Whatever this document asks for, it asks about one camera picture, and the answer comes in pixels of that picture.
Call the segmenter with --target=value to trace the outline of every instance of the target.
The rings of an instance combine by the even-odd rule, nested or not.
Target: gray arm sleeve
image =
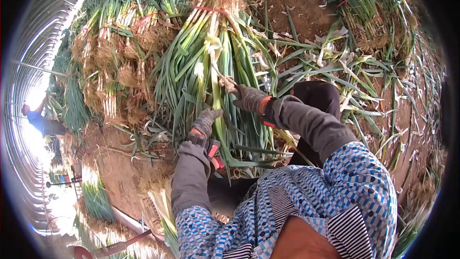
[[[207,179],[211,169],[210,162],[204,155],[204,148],[191,141],[184,141],[177,153],[180,158],[171,183],[174,218],[179,212],[192,206],[201,206],[211,212],[207,195]]]
[[[319,153],[321,162],[338,148],[356,141],[352,131],[333,115],[305,105],[295,96],[286,95],[274,101],[272,108],[276,124],[300,135]]]

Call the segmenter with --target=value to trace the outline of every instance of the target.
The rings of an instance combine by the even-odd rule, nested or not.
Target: work glove
[[[210,110],[205,109],[199,117],[195,120],[192,125],[191,132],[198,131],[201,135],[203,135],[206,139],[211,136],[213,132],[213,123],[216,118],[219,118],[224,113],[223,109],[218,110]]]
[[[267,103],[271,96],[268,96],[265,92],[259,89],[246,87],[244,84],[238,85],[238,89],[240,90],[241,100],[234,100],[233,105],[239,109],[252,111],[256,114],[264,113],[263,107],[265,105],[262,106],[262,103]]]
[[[267,106],[270,99],[272,99],[271,96],[267,95],[265,92],[259,89],[246,87],[244,84],[240,84],[238,89],[240,90],[241,100],[234,100],[233,105],[239,109],[252,111],[258,114],[262,118],[262,123],[264,125],[279,129],[279,126],[276,124],[273,118],[274,113],[271,105]]]

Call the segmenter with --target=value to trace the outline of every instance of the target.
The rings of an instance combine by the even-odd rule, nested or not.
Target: leg
[[[324,81],[304,81],[294,85],[291,94],[306,105],[318,108],[340,119],[339,92],[334,85]],[[322,168],[323,162],[320,161],[318,152],[314,151],[302,138],[299,140],[297,149],[314,165]],[[307,163],[295,152],[289,164],[306,165]]]
[[[65,135],[65,127],[57,120],[49,120],[50,135]]]
[[[212,172],[207,182],[207,194],[209,195],[213,212],[233,217],[233,212],[241,203],[249,187],[256,183],[257,179],[233,179],[231,186],[229,186],[227,178],[217,178]]]

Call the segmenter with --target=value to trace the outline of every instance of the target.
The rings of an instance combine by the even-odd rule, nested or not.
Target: blue shirt
[[[29,111],[27,113],[27,119],[38,131],[43,133],[43,126],[45,118],[41,115],[41,112]]]
[[[342,258],[388,258],[396,232],[391,177],[360,142],[324,168],[288,165],[261,177],[227,224],[192,206],[176,217],[180,257],[268,259],[289,215],[306,221]]]

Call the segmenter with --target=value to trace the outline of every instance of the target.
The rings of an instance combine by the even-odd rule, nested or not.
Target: glove
[[[210,110],[209,108],[201,112],[199,117],[195,120],[195,122],[192,125],[192,131],[196,129],[203,135],[205,138],[208,138],[211,136],[211,133],[213,132],[213,123],[216,118],[219,118],[222,116],[224,113],[223,109],[218,109],[218,110]]]
[[[246,87],[244,84],[240,84],[238,88],[240,90],[241,100],[234,100],[233,105],[239,109],[252,111],[256,114],[263,114],[264,107],[270,100],[271,96],[268,96],[265,92],[259,89]]]

